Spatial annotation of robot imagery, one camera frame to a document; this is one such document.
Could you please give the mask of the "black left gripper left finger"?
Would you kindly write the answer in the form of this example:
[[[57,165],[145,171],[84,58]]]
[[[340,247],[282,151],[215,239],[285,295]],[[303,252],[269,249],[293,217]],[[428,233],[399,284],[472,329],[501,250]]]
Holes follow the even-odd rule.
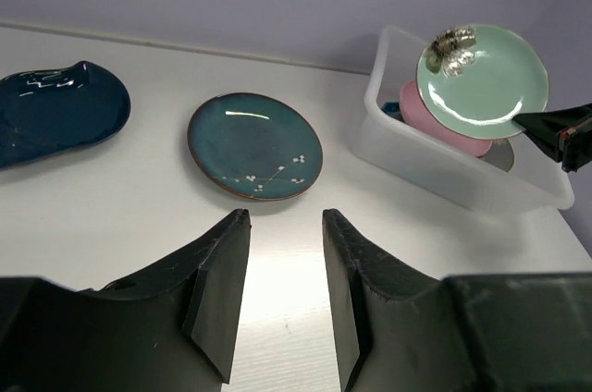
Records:
[[[250,253],[251,218],[236,209],[202,236],[83,295],[105,330],[105,380],[117,384],[226,384]]]

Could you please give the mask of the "dark teal round plate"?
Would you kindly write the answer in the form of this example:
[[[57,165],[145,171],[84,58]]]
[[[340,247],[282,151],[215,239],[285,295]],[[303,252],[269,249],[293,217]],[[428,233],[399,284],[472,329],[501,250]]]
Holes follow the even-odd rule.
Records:
[[[187,127],[191,158],[220,188],[257,201],[298,196],[317,181],[323,149],[296,110],[253,92],[201,104]]]

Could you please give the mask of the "blue scalloped dotted plate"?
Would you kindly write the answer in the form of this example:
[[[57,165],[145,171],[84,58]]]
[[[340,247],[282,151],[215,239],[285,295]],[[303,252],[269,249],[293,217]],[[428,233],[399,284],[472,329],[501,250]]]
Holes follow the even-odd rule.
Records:
[[[397,101],[383,103],[381,110],[387,116],[394,118],[400,122],[403,121],[400,104]]]

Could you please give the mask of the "dark blue leaf-shaped plate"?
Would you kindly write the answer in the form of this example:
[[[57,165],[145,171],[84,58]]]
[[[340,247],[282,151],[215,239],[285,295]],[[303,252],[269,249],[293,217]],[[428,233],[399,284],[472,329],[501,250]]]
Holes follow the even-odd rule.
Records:
[[[1,79],[1,168],[106,141],[130,111],[124,83],[90,61],[8,75]]]

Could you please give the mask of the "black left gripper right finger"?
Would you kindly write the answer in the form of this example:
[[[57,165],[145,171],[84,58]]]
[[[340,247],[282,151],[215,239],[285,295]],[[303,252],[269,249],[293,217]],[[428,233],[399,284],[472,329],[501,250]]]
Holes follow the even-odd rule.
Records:
[[[377,246],[337,209],[322,223],[341,390],[443,390],[440,280]]]

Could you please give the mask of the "mint green flower plate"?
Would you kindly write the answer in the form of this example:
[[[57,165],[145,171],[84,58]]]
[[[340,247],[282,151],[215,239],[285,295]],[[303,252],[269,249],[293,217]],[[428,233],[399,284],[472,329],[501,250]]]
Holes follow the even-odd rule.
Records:
[[[439,33],[418,56],[415,83],[439,124],[479,140],[521,134],[513,119],[541,113],[549,103],[549,75],[536,50],[515,32],[491,24]]]

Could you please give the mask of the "grey reindeer round plate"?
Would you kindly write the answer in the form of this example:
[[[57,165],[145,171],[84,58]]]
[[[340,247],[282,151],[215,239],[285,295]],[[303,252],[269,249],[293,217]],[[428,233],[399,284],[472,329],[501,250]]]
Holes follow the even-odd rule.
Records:
[[[507,139],[495,140],[480,159],[504,172],[509,172],[514,164],[512,145]]]

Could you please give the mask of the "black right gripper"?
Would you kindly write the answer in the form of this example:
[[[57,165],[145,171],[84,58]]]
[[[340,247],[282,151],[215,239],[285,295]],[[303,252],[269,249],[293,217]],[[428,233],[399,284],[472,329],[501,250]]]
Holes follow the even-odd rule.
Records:
[[[512,121],[532,143],[565,173],[591,161],[591,104],[568,109],[523,113]]]

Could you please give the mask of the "pink round plate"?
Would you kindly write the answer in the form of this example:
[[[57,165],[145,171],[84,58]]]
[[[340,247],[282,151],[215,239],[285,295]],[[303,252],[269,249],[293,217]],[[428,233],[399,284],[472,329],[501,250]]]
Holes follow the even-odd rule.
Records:
[[[441,125],[427,110],[414,80],[402,86],[399,106],[402,119],[407,125],[474,157],[485,155],[492,146],[491,140],[469,138]]]

